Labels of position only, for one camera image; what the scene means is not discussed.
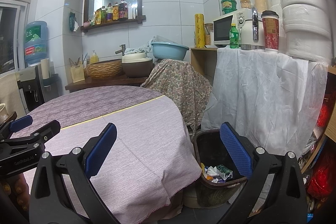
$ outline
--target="floor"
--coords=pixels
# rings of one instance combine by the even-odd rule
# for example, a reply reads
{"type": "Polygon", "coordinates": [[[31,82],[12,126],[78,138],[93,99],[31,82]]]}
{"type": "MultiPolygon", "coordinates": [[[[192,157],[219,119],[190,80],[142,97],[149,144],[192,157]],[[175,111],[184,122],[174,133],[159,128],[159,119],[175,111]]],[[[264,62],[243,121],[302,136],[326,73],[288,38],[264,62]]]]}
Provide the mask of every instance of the floor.
{"type": "Polygon", "coordinates": [[[191,209],[184,206],[181,214],[171,219],[159,220],[157,224],[216,224],[229,206],[229,203],[215,209],[191,209]]]}

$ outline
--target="blue plastic basin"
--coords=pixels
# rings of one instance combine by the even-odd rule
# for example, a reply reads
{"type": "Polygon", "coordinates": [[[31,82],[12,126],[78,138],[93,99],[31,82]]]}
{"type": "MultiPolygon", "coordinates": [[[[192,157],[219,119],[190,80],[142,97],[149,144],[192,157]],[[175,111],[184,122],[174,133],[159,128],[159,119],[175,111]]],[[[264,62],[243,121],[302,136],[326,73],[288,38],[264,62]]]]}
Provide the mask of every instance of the blue plastic basin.
{"type": "Polygon", "coordinates": [[[152,42],[153,55],[157,59],[183,60],[189,47],[169,42],[152,42]]]}

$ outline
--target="metal screw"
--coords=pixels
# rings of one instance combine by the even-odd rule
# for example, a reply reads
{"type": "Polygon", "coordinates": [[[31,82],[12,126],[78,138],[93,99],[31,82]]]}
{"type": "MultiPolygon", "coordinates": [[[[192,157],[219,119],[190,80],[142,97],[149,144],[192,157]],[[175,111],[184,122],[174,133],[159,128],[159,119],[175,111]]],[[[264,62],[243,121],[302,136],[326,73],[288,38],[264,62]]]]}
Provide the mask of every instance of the metal screw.
{"type": "Polygon", "coordinates": [[[75,148],[72,150],[72,153],[75,154],[75,155],[77,155],[77,154],[79,154],[81,151],[82,151],[82,150],[81,150],[80,147],[75,147],[75,148]]]}
{"type": "Polygon", "coordinates": [[[291,159],[294,159],[294,158],[295,158],[295,154],[294,154],[294,152],[289,151],[287,155],[288,155],[291,159]]]}
{"type": "Polygon", "coordinates": [[[49,157],[49,153],[48,153],[48,152],[44,152],[44,153],[42,154],[42,158],[46,159],[46,158],[48,158],[48,157],[49,157]]]}
{"type": "Polygon", "coordinates": [[[262,147],[257,147],[256,152],[258,154],[263,154],[263,153],[265,153],[265,149],[263,149],[262,147]]]}

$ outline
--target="round table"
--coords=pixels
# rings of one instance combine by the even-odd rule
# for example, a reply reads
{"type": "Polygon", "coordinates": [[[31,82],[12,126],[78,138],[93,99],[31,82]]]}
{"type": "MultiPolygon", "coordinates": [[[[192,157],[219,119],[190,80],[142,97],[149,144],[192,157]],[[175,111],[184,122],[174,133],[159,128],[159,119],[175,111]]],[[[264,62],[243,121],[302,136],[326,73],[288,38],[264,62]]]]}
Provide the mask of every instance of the round table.
{"type": "MultiPolygon", "coordinates": [[[[83,147],[108,122],[116,125],[117,140],[91,183],[120,223],[142,222],[201,174],[179,109],[159,92],[135,86],[91,88],[53,99],[29,114],[33,124],[13,137],[56,119],[61,131],[45,144],[52,155],[83,147]]],[[[25,172],[29,186],[34,173],[25,172]]],[[[86,215],[69,177],[64,181],[76,211],[86,215]]]]}

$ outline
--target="blue gripper pad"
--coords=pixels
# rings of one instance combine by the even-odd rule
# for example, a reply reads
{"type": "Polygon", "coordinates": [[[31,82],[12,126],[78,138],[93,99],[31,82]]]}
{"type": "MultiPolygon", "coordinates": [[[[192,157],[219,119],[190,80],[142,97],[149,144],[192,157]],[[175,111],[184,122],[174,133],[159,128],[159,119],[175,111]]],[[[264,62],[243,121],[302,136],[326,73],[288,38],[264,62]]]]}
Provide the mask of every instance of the blue gripper pad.
{"type": "Polygon", "coordinates": [[[108,153],[117,139],[117,128],[113,123],[108,123],[100,133],[96,145],[86,157],[85,175],[88,179],[98,174],[100,167],[103,165],[108,153]]]}
{"type": "Polygon", "coordinates": [[[33,123],[33,118],[30,115],[26,115],[16,121],[13,121],[10,124],[9,130],[11,132],[18,132],[28,126],[30,126],[33,123]]]}
{"type": "Polygon", "coordinates": [[[219,130],[220,139],[222,140],[226,150],[230,154],[239,174],[250,179],[252,175],[252,160],[240,141],[234,135],[232,130],[223,123],[219,130]]]}

